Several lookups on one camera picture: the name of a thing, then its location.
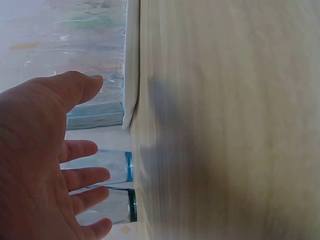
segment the wooden surface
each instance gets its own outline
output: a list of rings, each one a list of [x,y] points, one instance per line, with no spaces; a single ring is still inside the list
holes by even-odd
[[[137,239],[320,239],[319,9],[141,0]]]

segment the table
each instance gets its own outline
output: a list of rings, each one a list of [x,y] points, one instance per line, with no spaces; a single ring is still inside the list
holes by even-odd
[[[141,0],[137,239],[320,239],[319,6]]]

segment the clear glass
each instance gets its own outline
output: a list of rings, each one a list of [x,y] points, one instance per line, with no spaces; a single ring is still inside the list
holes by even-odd
[[[96,186],[70,192],[70,195],[81,193]],[[113,224],[125,224],[137,221],[136,194],[133,189],[109,188],[109,197],[100,204],[90,208],[76,217],[78,223],[87,226],[108,218]]]
[[[60,164],[61,169],[81,169],[89,167],[103,167],[109,170],[110,180],[96,185],[132,182],[133,166],[132,154],[125,151],[102,150],[95,155],[86,156]]]

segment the finger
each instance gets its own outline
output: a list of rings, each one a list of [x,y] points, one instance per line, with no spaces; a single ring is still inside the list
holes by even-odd
[[[74,159],[83,158],[96,154],[98,146],[93,141],[88,140],[64,140],[59,163],[69,162]]]
[[[112,222],[104,218],[92,225],[81,226],[81,228],[85,240],[101,240],[111,231]]]
[[[69,192],[110,179],[110,172],[103,167],[87,167],[61,171]]]
[[[85,103],[96,96],[103,85],[103,77],[67,71],[51,77],[34,78],[27,83],[40,84],[51,90],[67,113],[75,105]]]
[[[70,196],[74,215],[79,215],[84,211],[101,203],[109,196],[109,189],[105,186],[76,193]]]

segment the wooden board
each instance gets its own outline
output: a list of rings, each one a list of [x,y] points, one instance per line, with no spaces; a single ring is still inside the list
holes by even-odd
[[[141,0],[137,239],[320,239],[318,2]]]

